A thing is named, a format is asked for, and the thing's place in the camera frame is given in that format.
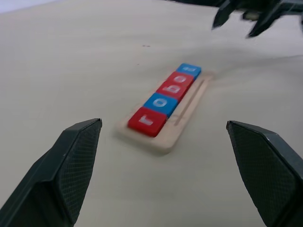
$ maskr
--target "wooden board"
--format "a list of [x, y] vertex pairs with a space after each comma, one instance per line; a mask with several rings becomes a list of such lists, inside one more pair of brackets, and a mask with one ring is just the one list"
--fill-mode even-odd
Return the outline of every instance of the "wooden board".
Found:
[[199, 99], [205, 92], [213, 76], [214, 74], [212, 72], [207, 71], [203, 71], [201, 75], [198, 76], [156, 137], [148, 137], [128, 128], [127, 122], [164, 81], [159, 83], [159, 85], [151, 91], [127, 117], [118, 123], [116, 127], [117, 131], [124, 137], [134, 140], [142, 145], [146, 145], [163, 153], [169, 153], [185, 128], [195, 107], [199, 103]]

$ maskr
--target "letter block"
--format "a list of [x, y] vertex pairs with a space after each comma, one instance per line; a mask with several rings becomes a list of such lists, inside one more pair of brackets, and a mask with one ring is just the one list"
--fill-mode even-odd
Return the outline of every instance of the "letter block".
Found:
[[159, 93], [154, 93], [143, 105], [146, 108], [165, 114], [170, 117], [178, 105], [178, 100]]
[[173, 72], [168, 78], [167, 81], [171, 81], [183, 87], [190, 88], [194, 82], [194, 77], [181, 72]]
[[141, 107], [128, 121], [127, 126], [147, 136], [156, 137], [166, 122], [166, 115]]
[[177, 68], [176, 71], [189, 74], [189, 75], [193, 76], [194, 80], [195, 80], [199, 76], [199, 74], [201, 73], [201, 67], [183, 63], [179, 66], [179, 68]]
[[178, 83], [174, 83], [173, 81], [165, 81], [156, 92], [175, 98], [179, 103], [187, 92], [187, 87], [183, 87]]

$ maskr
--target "textured gripper pad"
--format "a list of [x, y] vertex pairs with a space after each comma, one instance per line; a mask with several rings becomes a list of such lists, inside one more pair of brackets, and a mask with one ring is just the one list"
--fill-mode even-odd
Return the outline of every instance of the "textured gripper pad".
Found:
[[237, 124], [228, 132], [243, 182], [266, 226], [275, 226], [293, 202], [296, 178], [261, 134]]
[[100, 122], [79, 133], [56, 179], [71, 223], [76, 223], [89, 186], [98, 145]]

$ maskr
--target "beige tabletop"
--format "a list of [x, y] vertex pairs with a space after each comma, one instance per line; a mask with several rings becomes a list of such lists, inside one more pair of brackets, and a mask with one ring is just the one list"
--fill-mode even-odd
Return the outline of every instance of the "beige tabletop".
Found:
[[[65, 0], [0, 15], [0, 205], [65, 128], [100, 117], [76, 227], [263, 227], [225, 129], [279, 133], [303, 155], [303, 37], [286, 17], [254, 39], [239, 14], [162, 0]], [[173, 151], [114, 125], [180, 63], [217, 73]]]

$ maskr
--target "letter o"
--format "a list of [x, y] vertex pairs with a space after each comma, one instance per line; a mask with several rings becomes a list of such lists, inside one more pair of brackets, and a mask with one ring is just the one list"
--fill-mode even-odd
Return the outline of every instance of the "letter o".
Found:
[[152, 104], [156, 107], [163, 107], [167, 104], [167, 101], [163, 98], [157, 98]]

